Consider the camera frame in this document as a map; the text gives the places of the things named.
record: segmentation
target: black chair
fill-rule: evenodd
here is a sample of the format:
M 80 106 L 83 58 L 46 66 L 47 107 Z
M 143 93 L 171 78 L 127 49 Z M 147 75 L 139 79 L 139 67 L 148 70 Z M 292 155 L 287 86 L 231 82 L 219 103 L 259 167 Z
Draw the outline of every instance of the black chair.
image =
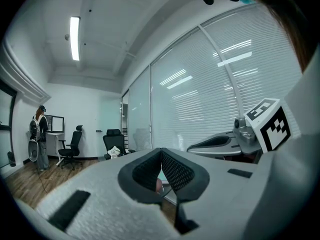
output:
M 62 142 L 63 145 L 63 149 L 59 149 L 58 152 L 60 154 L 60 156 L 62 156 L 64 159 L 62 161 L 62 165 L 60 166 L 61 169 L 67 165 L 67 164 L 71 164 L 72 165 L 72 170 L 75 170 L 75 167 L 73 164 L 81 164 L 82 162 L 80 161 L 76 161 L 76 159 L 74 157 L 79 156 L 80 154 L 80 150 L 79 150 L 79 142 L 82 136 L 82 125 L 78 125 L 76 128 L 76 131 L 73 132 L 72 135 L 72 140 L 70 145 L 66 145 L 67 147 L 70 147 L 68 149 L 66 149 L 65 146 L 65 140 L 59 139 L 60 142 Z
M 120 150 L 121 155 L 127 155 L 129 153 L 136 152 L 133 149 L 129 149 L 129 153 L 126 152 L 125 148 L 125 136 L 121 134 L 119 129 L 108 129 L 106 135 L 103 136 L 103 142 L 107 151 L 107 154 L 104 155 L 106 160 L 110 159 L 108 151 L 116 146 Z

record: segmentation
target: woman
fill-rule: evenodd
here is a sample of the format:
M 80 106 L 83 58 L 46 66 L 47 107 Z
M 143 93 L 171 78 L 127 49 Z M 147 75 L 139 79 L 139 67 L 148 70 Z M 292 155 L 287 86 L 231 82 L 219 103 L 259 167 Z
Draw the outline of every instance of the woman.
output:
M 40 139 L 38 140 L 39 145 L 39 155 L 37 159 L 38 168 L 40 168 L 40 171 L 43 172 L 44 170 L 49 169 L 49 160 L 47 155 L 47 140 L 46 140 L 46 132 L 48 130 L 48 122 L 46 117 L 44 116 L 46 112 L 45 106 L 41 105 L 36 113 L 35 118 L 39 124 L 40 128 Z
M 302 72 L 311 60 L 318 43 L 318 34 L 311 28 L 313 11 L 302 0 L 259 0 L 287 33 Z

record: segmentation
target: long hair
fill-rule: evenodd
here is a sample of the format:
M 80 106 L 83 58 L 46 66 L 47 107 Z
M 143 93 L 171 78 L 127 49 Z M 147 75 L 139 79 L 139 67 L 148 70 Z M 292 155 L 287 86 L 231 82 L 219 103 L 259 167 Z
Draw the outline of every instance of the long hair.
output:
M 41 114 L 42 114 L 42 110 L 40 108 L 38 108 L 35 113 L 35 119 L 38 120 Z
M 317 47 L 309 22 L 294 2 L 289 0 L 260 0 L 260 3 L 268 8 L 285 30 L 304 72 Z

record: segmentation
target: window blind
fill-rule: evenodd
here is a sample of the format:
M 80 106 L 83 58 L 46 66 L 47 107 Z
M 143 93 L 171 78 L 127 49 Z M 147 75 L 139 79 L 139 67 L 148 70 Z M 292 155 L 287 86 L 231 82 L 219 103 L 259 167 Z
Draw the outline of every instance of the window blind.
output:
M 151 148 L 149 67 L 129 88 L 129 148 L 141 151 Z
M 244 111 L 263 98 L 281 99 L 293 136 L 298 136 L 298 125 L 284 97 L 302 74 L 286 33 L 268 10 L 262 5 L 245 6 L 203 27 L 225 57 L 219 69 L 228 64 L 232 70 Z
M 215 52 L 196 28 L 151 64 L 153 148 L 186 150 L 203 138 L 233 128 L 238 105 Z

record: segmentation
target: wooden floor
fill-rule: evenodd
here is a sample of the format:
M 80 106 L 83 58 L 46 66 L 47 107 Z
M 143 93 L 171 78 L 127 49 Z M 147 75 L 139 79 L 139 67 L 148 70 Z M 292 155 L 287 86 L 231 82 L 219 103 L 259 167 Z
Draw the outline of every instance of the wooden floor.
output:
M 82 166 L 80 164 L 74 166 L 75 170 L 71 170 L 70 164 L 67 164 L 61 169 L 56 166 L 57 162 L 57 159 L 49 158 L 49 170 L 39 171 L 39 174 L 37 173 L 37 165 L 33 162 L 28 162 L 21 169 L 7 177 L 5 181 L 13 197 L 22 200 L 34 209 L 47 193 L 72 178 L 83 169 L 98 163 L 98 160 L 83 160 L 81 161 Z M 164 199 L 162 212 L 169 222 L 174 224 L 176 207 Z

